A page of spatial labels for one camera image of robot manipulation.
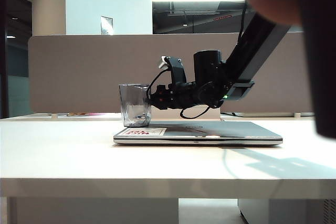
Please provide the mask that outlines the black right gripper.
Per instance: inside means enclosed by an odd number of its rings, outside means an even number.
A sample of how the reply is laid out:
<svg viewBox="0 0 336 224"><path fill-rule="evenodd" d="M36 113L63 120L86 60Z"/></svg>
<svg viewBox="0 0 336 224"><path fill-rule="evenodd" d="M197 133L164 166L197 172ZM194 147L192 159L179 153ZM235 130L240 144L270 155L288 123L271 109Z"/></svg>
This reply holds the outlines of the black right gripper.
<svg viewBox="0 0 336 224"><path fill-rule="evenodd" d="M143 97L145 106L155 106L160 110L187 109L199 105L197 85L195 82L170 83L168 88L164 84L156 87L153 94L145 92Z"/></svg>

